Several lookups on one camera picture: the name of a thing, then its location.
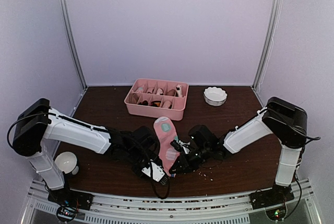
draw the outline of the sock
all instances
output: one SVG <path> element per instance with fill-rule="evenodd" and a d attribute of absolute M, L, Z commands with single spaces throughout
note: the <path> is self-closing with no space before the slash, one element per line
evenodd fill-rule
<path fill-rule="evenodd" d="M 160 142 L 159 158 L 162 160 L 163 169 L 171 176 L 169 170 L 180 155 L 171 146 L 173 140 L 178 140 L 175 126 L 169 118 L 160 117 L 154 122 L 153 127 Z"/>

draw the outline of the scalloped bowl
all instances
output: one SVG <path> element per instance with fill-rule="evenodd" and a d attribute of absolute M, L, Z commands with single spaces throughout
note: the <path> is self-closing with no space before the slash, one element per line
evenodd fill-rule
<path fill-rule="evenodd" d="M 204 90 L 205 102 L 214 107 L 223 105 L 228 97 L 228 94 L 221 88 L 208 87 Z"/>

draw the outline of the wooden tabletop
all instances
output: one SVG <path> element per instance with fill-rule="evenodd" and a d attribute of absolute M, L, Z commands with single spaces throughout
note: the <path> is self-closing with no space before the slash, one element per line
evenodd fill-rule
<path fill-rule="evenodd" d="M 174 121 L 182 140 L 189 140 L 187 133 L 196 124 L 207 125 L 220 137 L 248 121 L 261 108 L 250 87 L 223 87 L 228 99 L 221 107 L 204 102 L 204 88 L 190 86 L 184 117 Z M 129 89 L 90 87 L 74 118 L 120 130 L 133 131 L 142 125 L 153 129 L 155 119 L 128 114 L 124 98 Z M 61 143 L 57 154 L 64 151 L 75 153 L 80 162 L 79 173 L 69 180 L 72 188 L 96 193 L 154 196 L 150 182 L 134 175 L 128 163 L 112 161 L 108 156 Z M 209 160 L 204 166 L 213 167 L 211 169 L 200 168 L 171 178 L 170 197 L 219 195 L 272 187 L 280 151 L 278 139 L 273 135 L 266 136 L 223 162 Z M 163 195 L 166 187 L 157 184 L 157 189 Z"/>

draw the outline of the pink storage box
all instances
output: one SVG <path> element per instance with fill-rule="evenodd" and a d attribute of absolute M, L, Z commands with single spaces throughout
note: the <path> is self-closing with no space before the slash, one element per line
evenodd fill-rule
<path fill-rule="evenodd" d="M 167 96 L 166 94 L 174 89 L 176 86 L 182 86 L 183 97 L 177 97 L 175 93 L 174 96 Z M 153 93 L 147 93 L 149 88 L 154 87 Z M 141 93 L 137 93 L 135 96 L 139 97 L 136 103 L 132 100 L 132 96 L 138 88 L 142 88 Z M 161 88 L 163 90 L 163 95 L 156 95 L 157 90 Z M 131 90 L 127 94 L 124 103 L 126 104 L 129 114 L 141 115 L 146 117 L 159 118 L 161 116 L 166 116 L 174 121 L 180 121 L 183 118 L 183 112 L 186 108 L 187 96 L 188 96 L 189 85 L 184 82 L 167 81 L 167 80 L 157 80 L 157 79 L 137 79 Z M 139 103 L 144 100 L 148 101 L 149 105 L 139 105 Z M 151 101 L 161 101 L 160 107 L 151 107 Z M 165 101 L 170 101 L 172 108 L 162 108 Z"/>

